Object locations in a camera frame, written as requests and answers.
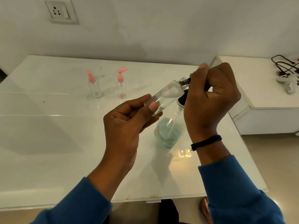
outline threaded bottle neck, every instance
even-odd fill
[[[182,86],[183,89],[186,89],[189,84],[190,84],[190,78],[186,79],[185,77],[181,78],[181,80],[179,80],[179,84]]]

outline game controller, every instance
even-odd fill
[[[299,80],[299,76],[295,74],[281,75],[276,79],[276,81],[285,84],[288,94],[294,94],[296,92],[297,80]]]

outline hand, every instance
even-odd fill
[[[211,69],[201,64],[190,77],[184,118],[192,143],[197,143],[217,134],[218,123],[240,100],[241,94],[228,63]],[[207,91],[207,84],[213,87],[212,92]]]
[[[158,109],[156,102],[144,106],[150,98],[147,94],[126,101],[104,116],[106,151],[103,159],[117,159],[129,169],[133,167],[139,134],[162,115],[152,116]]]
[[[144,106],[151,97],[147,94],[126,101],[104,116],[106,150],[100,164],[87,178],[108,200],[133,167],[139,134],[162,115],[161,112],[152,116],[158,109],[156,102]]]

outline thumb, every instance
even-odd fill
[[[190,75],[191,82],[189,85],[188,96],[201,96],[204,94],[204,85],[207,79],[209,66],[204,63]]]
[[[159,105],[157,102],[152,101],[151,103],[145,105],[135,114],[135,116],[129,120],[133,124],[133,128],[140,131],[143,125],[152,117],[152,115],[157,111]]]

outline blue-green liquid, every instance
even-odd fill
[[[164,118],[157,124],[154,135],[162,145],[171,149],[181,138],[182,129],[180,124]]]

